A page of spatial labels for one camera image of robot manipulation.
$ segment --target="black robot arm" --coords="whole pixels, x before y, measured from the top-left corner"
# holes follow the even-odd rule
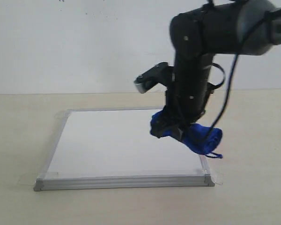
[[[151,134],[161,137],[171,129],[177,140],[205,113],[214,86],[208,82],[214,57],[234,54],[225,102],[216,125],[227,106],[239,55],[259,56],[274,45],[281,45],[281,8],[268,0],[232,0],[215,6],[212,0],[201,8],[180,13],[170,23],[170,39],[175,49],[174,65],[159,63],[134,81],[140,93],[160,83],[165,106],[159,119],[151,124]]]

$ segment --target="blue towel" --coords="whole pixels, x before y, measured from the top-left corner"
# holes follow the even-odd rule
[[[154,123],[162,111],[157,112],[152,116],[151,124]],[[209,127],[204,127],[198,123],[191,125],[187,133],[185,132],[182,136],[181,143],[185,144],[191,151],[204,155],[209,158],[223,158],[221,154],[214,153],[213,151],[219,146],[223,132],[219,128],[213,128],[211,134],[205,141],[203,140],[207,134]],[[171,131],[165,131],[162,137],[171,136]]]

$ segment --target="silver frame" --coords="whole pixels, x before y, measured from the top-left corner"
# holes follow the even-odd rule
[[[76,179],[48,179],[44,180],[49,169],[59,140],[67,123],[67,119],[72,112],[89,112],[89,111],[120,111],[120,110],[154,110],[162,109],[162,107],[117,107],[117,108],[94,108],[94,109],[68,109],[65,111],[61,121],[60,129],[53,143],[47,160],[43,166],[41,173],[37,176],[33,190],[36,192],[44,190],[70,190],[70,189],[97,189],[97,188],[145,188],[145,187],[190,187],[190,186],[209,186],[214,187],[211,171],[205,156],[200,155],[202,169],[205,176],[182,175],[180,182],[177,182],[178,176],[135,176],[131,177],[105,177],[105,178],[76,178]]]

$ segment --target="blue fabric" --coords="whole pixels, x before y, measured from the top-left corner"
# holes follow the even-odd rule
[[[152,116],[151,124],[154,123],[162,111],[157,112]],[[223,158],[221,154],[214,153],[213,151],[219,146],[222,140],[223,132],[219,128],[214,128],[209,137],[204,141],[202,140],[207,134],[209,127],[204,127],[198,123],[193,124],[188,133],[184,133],[182,143],[185,144],[191,151],[204,155],[209,158]],[[171,136],[171,131],[165,131],[163,137]]]

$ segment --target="beige table surface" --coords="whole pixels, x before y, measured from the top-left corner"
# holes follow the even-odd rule
[[[162,104],[162,93],[0,96],[0,225],[281,225],[281,90],[233,92],[224,159],[209,161],[223,185],[33,192],[66,109]]]

